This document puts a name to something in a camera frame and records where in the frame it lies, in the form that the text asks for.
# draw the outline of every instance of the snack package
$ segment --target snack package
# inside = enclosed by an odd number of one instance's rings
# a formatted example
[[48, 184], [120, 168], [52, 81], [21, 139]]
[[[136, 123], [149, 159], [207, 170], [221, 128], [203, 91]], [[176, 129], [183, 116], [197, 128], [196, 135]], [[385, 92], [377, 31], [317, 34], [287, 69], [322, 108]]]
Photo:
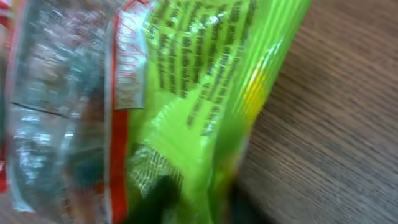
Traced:
[[106, 29], [119, 1], [21, 2], [7, 69], [15, 208], [103, 223]]
[[309, 5], [122, 6], [106, 59], [110, 222], [222, 223], [239, 158]]

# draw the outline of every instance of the wooden table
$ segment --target wooden table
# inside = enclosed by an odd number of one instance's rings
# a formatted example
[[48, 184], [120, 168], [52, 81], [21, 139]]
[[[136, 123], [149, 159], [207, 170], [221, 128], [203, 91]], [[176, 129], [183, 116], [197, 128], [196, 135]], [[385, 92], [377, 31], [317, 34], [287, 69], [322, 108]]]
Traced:
[[[278, 223], [398, 223], [397, 12], [314, 0], [240, 175]], [[32, 223], [0, 200], [0, 223]]]

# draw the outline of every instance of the transparent plastic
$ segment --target transparent plastic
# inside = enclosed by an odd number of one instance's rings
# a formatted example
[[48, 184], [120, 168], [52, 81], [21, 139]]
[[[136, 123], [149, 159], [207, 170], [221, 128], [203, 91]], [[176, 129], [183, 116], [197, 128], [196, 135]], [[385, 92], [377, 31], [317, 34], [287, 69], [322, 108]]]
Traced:
[[103, 223], [105, 33], [120, 3], [21, 4], [7, 74], [15, 208], [56, 223]]

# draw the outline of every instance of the dark object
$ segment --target dark object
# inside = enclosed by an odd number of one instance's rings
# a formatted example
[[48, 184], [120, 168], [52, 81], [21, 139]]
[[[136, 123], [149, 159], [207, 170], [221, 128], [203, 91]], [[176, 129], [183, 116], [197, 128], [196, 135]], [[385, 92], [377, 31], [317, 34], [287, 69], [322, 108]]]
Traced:
[[[164, 210], [170, 208], [177, 200], [178, 187], [175, 181], [165, 176], [122, 223], [160, 224]], [[260, 208], [255, 206], [236, 184], [231, 190], [229, 202], [232, 224], [276, 224], [271, 217], [263, 215]]]
[[237, 184], [233, 185], [229, 198], [232, 224], [277, 224], [274, 219], [265, 215]]

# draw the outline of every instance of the nutrition label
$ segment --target nutrition label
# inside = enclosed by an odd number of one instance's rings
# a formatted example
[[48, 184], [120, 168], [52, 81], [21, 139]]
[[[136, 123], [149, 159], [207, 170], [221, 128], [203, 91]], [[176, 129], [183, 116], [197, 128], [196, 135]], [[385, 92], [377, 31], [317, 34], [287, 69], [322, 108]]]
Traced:
[[187, 126], [195, 124], [203, 104], [210, 102], [212, 109], [203, 127], [203, 135], [207, 135], [232, 87], [256, 0], [224, 5], [162, 1], [156, 10], [147, 23], [152, 27], [147, 29], [159, 30], [159, 86], [183, 99], [190, 90], [200, 89]]

